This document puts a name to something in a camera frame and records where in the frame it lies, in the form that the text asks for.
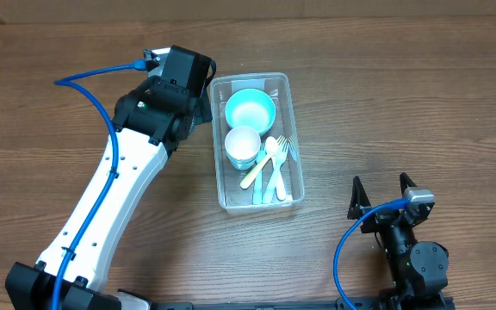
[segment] plastic bin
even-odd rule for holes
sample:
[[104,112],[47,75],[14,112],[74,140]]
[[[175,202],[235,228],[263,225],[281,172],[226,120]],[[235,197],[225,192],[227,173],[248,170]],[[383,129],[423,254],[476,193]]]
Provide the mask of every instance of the plastic bin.
[[[287,198],[284,201],[273,197],[267,204],[252,204],[253,184],[248,189],[240,188],[240,181],[248,173],[233,168],[225,151],[225,137],[231,128],[225,119],[225,106],[232,94],[243,89],[262,90],[273,99],[276,106],[276,119],[273,127],[262,137],[278,138],[283,135],[291,141],[288,159],[281,168]],[[220,205],[227,212],[246,213],[279,208],[292,208],[304,195],[298,135],[294,120],[294,109],[288,78],[282,73],[253,73],[215,78],[210,84],[212,103],[212,127],[214,132],[215,175]],[[263,192],[271,177],[273,166],[269,161],[263,168]]]

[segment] light blue bowl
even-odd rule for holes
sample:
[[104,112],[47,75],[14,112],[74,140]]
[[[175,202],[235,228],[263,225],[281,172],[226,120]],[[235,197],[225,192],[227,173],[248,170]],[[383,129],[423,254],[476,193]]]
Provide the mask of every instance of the light blue bowl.
[[239,90],[229,98],[225,106],[225,119],[230,128],[252,127],[260,136],[271,129],[275,117],[273,99],[261,90]]

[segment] brown wall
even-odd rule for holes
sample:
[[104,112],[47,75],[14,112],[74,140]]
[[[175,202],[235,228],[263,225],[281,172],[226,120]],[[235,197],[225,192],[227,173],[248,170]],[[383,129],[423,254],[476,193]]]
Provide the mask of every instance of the brown wall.
[[0,22],[496,15],[496,0],[0,0]]

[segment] white cup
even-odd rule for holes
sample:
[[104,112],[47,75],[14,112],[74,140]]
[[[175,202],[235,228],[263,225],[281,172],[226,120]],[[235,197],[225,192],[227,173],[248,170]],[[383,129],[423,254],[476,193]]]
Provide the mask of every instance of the white cup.
[[256,161],[262,141],[259,133],[248,126],[231,129],[225,137],[225,151],[233,167],[240,171],[250,169]]

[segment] wooden table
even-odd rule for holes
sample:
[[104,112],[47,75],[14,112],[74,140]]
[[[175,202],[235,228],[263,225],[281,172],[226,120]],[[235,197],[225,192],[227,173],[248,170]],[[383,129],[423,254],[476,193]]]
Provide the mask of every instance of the wooden table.
[[[171,44],[216,59],[218,76],[288,75],[306,198],[287,213],[230,216],[217,202],[210,125],[181,144],[145,192],[105,291],[158,301],[315,301],[338,296],[332,255],[358,175],[373,204],[405,171],[436,193],[420,240],[449,249],[460,309],[496,309],[496,17],[345,18],[0,26],[0,309],[15,261],[34,264],[75,208],[106,128],[73,73]],[[81,82],[113,114],[144,76]],[[391,286],[371,235],[341,256],[349,296]]]

